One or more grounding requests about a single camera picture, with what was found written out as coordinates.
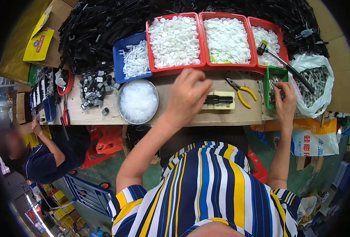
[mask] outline wooden workbench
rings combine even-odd
[[[258,80],[263,75],[255,72],[233,72],[233,71],[206,71],[206,77],[213,80],[213,91],[235,91],[233,87],[224,80],[223,75],[232,78],[237,84],[251,89],[257,96],[257,101],[247,92],[241,92],[243,99],[252,106],[251,109],[244,107],[236,94],[234,110],[202,110],[190,124],[190,126],[242,126],[251,124],[261,124],[265,120],[274,120],[276,112],[270,111],[263,106],[262,97],[259,93]],[[153,119],[149,121],[154,125],[160,115],[167,108],[168,96],[172,84],[177,75],[168,75],[162,77],[148,78],[157,88],[159,94],[159,106]],[[81,99],[79,93],[80,76],[75,77],[75,83],[72,91],[67,94],[67,108],[71,119],[71,125],[106,125],[106,124],[128,124],[119,114],[117,109],[117,96],[108,92],[104,97],[104,103],[101,108],[88,108],[83,111],[80,107]],[[103,116],[101,111],[107,107],[109,114]],[[57,111],[55,121],[49,124],[60,124],[59,114],[63,111],[63,100],[60,104],[61,111]],[[40,111],[40,117],[44,117],[44,111]]]

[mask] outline green floor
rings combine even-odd
[[[251,144],[252,150],[258,156],[264,167],[268,170],[272,157],[275,154],[275,149],[271,149],[261,142],[250,129],[245,127],[245,133],[248,137],[249,144]],[[339,144],[340,154],[325,156],[322,168],[319,173],[314,172],[314,167],[309,166],[304,170],[296,171],[296,157],[290,156],[290,168],[289,177],[287,181],[287,187],[290,191],[298,194],[301,197],[306,196],[310,191],[315,188],[327,189],[332,184],[334,177],[340,167],[340,163],[343,159],[343,155],[348,142],[348,136],[341,140]],[[99,164],[85,169],[79,169],[78,178],[84,179],[88,182],[99,185],[103,182],[111,183],[111,189],[115,192],[116,187],[116,175],[118,170],[125,159],[123,151],[117,152],[115,157],[106,159]],[[158,164],[150,165],[148,170],[144,174],[144,188],[149,190],[158,185],[161,176],[161,166]],[[71,193],[68,191],[64,181],[59,179],[54,182],[54,186],[63,190],[68,199],[72,199]],[[82,204],[74,203],[75,208],[84,220],[89,224],[91,230],[95,229],[100,222],[109,226],[111,220],[107,216],[97,213],[91,209],[86,208]]]

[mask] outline woman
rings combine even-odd
[[[175,80],[167,110],[117,174],[117,195],[109,202],[114,236],[296,236],[300,198],[287,191],[296,109],[289,83],[276,84],[282,137],[266,185],[249,174],[248,160],[235,146],[205,141],[173,155],[157,187],[142,187],[153,155],[195,118],[212,85],[202,71],[193,69],[183,70]],[[283,101],[278,88],[286,94]]]
[[[48,184],[84,163],[91,144],[86,126],[66,127],[69,141],[62,126],[50,127],[52,140],[43,133],[37,119],[31,123],[31,129],[42,144],[26,147],[17,129],[7,132],[1,141],[0,155],[12,170],[33,182]]]

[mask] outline red plastic bag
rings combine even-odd
[[[123,149],[121,125],[104,126],[102,133],[96,145],[97,154],[112,154]]]

